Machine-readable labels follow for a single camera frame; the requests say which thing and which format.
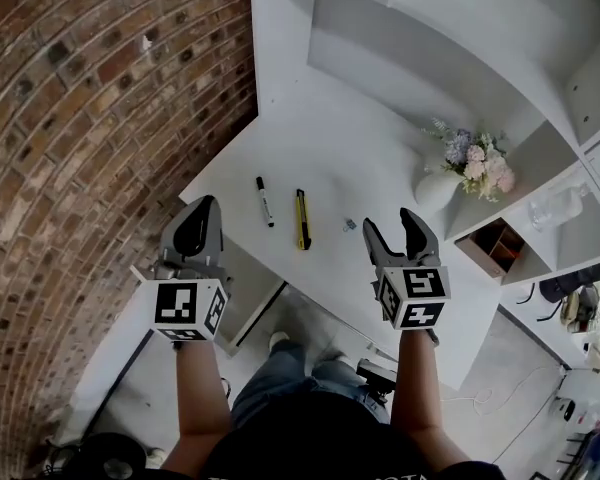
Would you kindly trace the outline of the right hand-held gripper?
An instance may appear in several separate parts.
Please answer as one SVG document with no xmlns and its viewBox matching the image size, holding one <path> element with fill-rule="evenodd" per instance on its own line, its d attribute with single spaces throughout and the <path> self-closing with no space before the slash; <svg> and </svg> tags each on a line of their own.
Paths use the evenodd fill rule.
<svg viewBox="0 0 600 480">
<path fill-rule="evenodd" d="M 400 209 L 406 255 L 393 252 L 376 224 L 363 221 L 362 233 L 377 280 L 372 283 L 383 319 L 396 330 L 432 330 L 450 301 L 448 269 L 441 265 L 439 242 L 417 214 Z"/>
</svg>

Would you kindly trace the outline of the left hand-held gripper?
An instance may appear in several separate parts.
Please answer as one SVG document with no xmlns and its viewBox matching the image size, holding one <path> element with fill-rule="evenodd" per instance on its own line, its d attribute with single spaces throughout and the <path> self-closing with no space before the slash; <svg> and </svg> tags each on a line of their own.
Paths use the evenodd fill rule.
<svg viewBox="0 0 600 480">
<path fill-rule="evenodd" d="M 141 311 L 171 342 L 215 339 L 230 299 L 222 265 L 221 209 L 211 195 L 183 208 L 164 228 L 158 260 L 131 267 Z"/>
</svg>

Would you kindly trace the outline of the black and white marker pen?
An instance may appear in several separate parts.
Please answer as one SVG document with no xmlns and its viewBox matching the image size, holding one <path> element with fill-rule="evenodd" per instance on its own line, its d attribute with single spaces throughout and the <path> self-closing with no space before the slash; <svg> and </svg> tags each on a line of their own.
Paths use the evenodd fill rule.
<svg viewBox="0 0 600 480">
<path fill-rule="evenodd" d="M 257 189 L 261 198 L 264 216 L 266 219 L 267 226 L 273 228 L 275 226 L 274 218 L 271 212 L 271 207 L 268 201 L 267 191 L 265 188 L 264 180 L 261 176 L 256 178 Z"/>
</svg>

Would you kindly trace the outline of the white drawer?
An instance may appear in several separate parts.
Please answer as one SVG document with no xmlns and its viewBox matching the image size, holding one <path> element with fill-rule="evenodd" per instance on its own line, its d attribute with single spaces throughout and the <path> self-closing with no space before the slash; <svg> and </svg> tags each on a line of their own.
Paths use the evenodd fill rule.
<svg viewBox="0 0 600 480">
<path fill-rule="evenodd" d="M 228 237 L 224 237 L 221 261 L 231 278 L 230 298 L 215 341 L 232 357 L 238 353 L 287 282 Z"/>
</svg>

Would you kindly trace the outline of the yellow utility knife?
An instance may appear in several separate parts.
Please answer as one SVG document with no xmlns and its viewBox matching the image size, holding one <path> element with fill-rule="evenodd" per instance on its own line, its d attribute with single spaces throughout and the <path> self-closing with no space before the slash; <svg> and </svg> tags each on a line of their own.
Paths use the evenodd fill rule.
<svg viewBox="0 0 600 480">
<path fill-rule="evenodd" d="M 312 244 L 306 195 L 302 189 L 296 190 L 296 211 L 298 220 L 298 248 L 308 251 Z"/>
</svg>

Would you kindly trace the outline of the person's left forearm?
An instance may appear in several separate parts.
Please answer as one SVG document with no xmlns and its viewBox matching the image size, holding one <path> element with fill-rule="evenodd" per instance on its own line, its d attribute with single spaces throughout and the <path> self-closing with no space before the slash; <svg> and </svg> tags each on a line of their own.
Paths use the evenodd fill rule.
<svg viewBox="0 0 600 480">
<path fill-rule="evenodd" d="M 182 344 L 176 352 L 176 381 L 179 439 L 165 467 L 196 477 L 212 450 L 232 429 L 211 342 Z"/>
</svg>

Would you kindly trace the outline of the person's right forearm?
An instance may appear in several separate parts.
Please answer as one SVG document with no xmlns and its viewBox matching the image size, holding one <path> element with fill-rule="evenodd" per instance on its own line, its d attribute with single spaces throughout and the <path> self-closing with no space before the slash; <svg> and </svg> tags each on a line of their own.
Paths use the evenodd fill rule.
<svg viewBox="0 0 600 480">
<path fill-rule="evenodd" d="M 424 330 L 401 334 L 391 425 L 417 444 L 436 472 L 469 460 L 443 429 L 435 347 Z"/>
</svg>

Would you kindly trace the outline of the white table surface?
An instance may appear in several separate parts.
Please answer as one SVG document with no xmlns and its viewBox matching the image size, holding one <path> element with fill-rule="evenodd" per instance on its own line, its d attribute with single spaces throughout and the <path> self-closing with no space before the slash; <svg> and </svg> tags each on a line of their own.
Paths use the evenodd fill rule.
<svg viewBox="0 0 600 480">
<path fill-rule="evenodd" d="M 306 67 L 181 193 L 214 196 L 224 234 L 279 277 L 388 355 L 399 333 L 375 300 L 362 230 L 374 221 L 394 251 L 405 246 L 401 208 L 414 206 L 418 133 L 397 114 L 343 82 Z M 266 223 L 264 180 L 275 226 Z M 308 251 L 298 248 L 296 190 L 306 195 Z"/>
</svg>

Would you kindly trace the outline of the white ceramic vase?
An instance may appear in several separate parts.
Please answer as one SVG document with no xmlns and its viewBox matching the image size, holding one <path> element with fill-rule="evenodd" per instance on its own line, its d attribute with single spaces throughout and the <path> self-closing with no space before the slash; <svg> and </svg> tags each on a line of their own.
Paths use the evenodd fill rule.
<svg viewBox="0 0 600 480">
<path fill-rule="evenodd" d="M 414 191 L 423 214 L 430 215 L 446 207 L 463 178 L 453 171 L 432 172 L 424 176 Z"/>
</svg>

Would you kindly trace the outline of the brown wooden organiser box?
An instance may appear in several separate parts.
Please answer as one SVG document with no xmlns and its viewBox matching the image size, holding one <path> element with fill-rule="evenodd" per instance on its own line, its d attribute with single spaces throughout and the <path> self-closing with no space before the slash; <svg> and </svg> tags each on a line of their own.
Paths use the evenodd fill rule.
<svg viewBox="0 0 600 480">
<path fill-rule="evenodd" d="M 455 241 L 455 245 L 491 278 L 509 273 L 526 242 L 502 218 Z"/>
</svg>

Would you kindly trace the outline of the black waist device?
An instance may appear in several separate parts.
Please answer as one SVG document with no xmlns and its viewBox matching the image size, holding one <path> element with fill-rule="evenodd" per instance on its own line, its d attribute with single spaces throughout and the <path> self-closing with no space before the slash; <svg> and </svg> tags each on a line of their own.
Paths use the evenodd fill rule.
<svg viewBox="0 0 600 480">
<path fill-rule="evenodd" d="M 356 374 L 365 380 L 374 400 L 385 405 L 387 396 L 395 390 L 397 373 L 363 358 L 357 364 Z"/>
</svg>

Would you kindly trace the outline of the clear glass jar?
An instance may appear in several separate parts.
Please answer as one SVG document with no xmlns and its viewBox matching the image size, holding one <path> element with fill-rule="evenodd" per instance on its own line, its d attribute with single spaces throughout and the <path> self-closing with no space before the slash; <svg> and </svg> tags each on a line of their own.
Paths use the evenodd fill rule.
<svg viewBox="0 0 600 480">
<path fill-rule="evenodd" d="M 587 183 L 553 191 L 528 204 L 531 225 L 539 232 L 560 227 L 579 216 L 584 209 L 584 198 L 589 194 Z"/>
</svg>

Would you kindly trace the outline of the person's blue jeans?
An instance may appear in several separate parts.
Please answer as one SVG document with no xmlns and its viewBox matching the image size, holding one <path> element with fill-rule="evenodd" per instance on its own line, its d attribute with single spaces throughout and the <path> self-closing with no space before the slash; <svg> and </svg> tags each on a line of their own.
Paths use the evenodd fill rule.
<svg viewBox="0 0 600 480">
<path fill-rule="evenodd" d="M 377 403 L 351 360 L 336 352 L 305 373 L 306 351 L 291 340 L 278 344 L 265 363 L 236 397 L 231 415 L 236 428 L 244 425 L 271 401 L 306 392 L 331 393 L 362 404 L 381 423 L 389 422 L 386 408 Z"/>
</svg>

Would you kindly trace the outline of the black hanging item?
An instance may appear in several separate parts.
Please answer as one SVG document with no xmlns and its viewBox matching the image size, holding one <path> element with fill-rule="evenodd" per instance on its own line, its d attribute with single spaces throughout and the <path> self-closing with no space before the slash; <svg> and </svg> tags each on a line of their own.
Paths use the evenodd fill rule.
<svg viewBox="0 0 600 480">
<path fill-rule="evenodd" d="M 553 278 L 534 282 L 520 294 L 513 307 L 529 310 L 538 323 L 558 319 L 572 332 L 582 332 L 598 317 L 600 263 Z"/>
</svg>

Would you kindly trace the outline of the white shelf unit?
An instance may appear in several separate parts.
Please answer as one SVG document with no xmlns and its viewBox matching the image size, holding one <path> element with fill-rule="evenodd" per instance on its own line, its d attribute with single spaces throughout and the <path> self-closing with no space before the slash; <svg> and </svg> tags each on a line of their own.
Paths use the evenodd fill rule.
<svg viewBox="0 0 600 480">
<path fill-rule="evenodd" d="M 418 156 L 438 117 L 508 137 L 514 191 L 488 203 L 457 190 L 430 215 L 449 240 L 503 218 L 526 240 L 518 283 L 600 260 L 600 0 L 252 0 L 262 109 L 306 67 L 400 116 Z M 528 204 L 587 183 L 583 212 L 533 228 Z"/>
</svg>

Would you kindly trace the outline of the person's black t-shirt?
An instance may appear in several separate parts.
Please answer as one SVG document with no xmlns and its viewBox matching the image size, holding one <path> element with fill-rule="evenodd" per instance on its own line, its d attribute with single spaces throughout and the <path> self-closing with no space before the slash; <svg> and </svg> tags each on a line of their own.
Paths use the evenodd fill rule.
<svg viewBox="0 0 600 480">
<path fill-rule="evenodd" d="M 408 435 L 361 403 L 303 390 L 276 397 L 211 449 L 193 473 L 169 466 L 146 480 L 506 480 L 462 461 L 441 470 Z"/>
</svg>

